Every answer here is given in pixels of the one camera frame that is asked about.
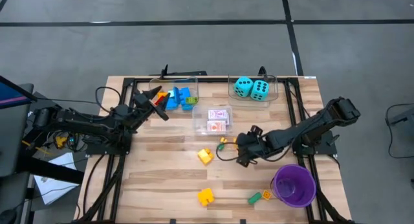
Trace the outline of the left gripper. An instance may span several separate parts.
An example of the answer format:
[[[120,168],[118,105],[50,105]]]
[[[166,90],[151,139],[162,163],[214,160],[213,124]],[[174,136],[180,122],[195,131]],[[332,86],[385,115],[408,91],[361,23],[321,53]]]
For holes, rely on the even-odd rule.
[[[161,90],[161,86],[148,91],[134,91],[133,103],[135,107],[128,114],[128,126],[141,126],[153,113],[156,113],[162,120],[168,120],[166,106],[170,94],[160,97],[156,101],[156,105],[152,103],[152,99]]]

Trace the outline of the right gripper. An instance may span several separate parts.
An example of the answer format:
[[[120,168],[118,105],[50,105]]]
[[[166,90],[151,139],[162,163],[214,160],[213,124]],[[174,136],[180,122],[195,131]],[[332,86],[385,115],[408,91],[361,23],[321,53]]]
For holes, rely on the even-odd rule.
[[[238,156],[236,163],[247,167],[255,159],[267,156],[267,146],[262,138],[263,130],[253,125],[247,133],[240,133],[236,138]]]

